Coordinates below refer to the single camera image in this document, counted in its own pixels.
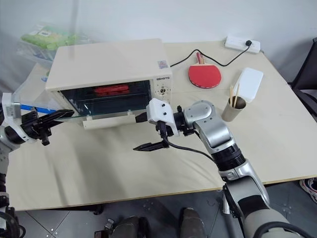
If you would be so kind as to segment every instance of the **table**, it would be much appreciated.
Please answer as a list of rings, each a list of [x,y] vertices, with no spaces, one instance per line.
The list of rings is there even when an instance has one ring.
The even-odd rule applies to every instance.
[[[238,54],[223,42],[165,44],[169,62],[199,48],[220,62]],[[264,72],[258,94],[227,123],[244,156],[264,183],[316,176],[317,124],[286,81],[263,53],[243,54],[230,66],[219,67],[221,83],[213,89],[193,86],[187,76],[195,56],[173,67],[172,107],[197,100],[213,102],[219,114],[241,70]],[[10,153],[7,191],[17,210],[88,205],[148,196],[220,189],[215,164],[208,158],[174,148],[138,152],[132,148],[158,142],[149,123],[85,131],[73,123],[52,128],[51,144],[23,144]],[[206,151],[196,136],[173,137],[171,142]]]

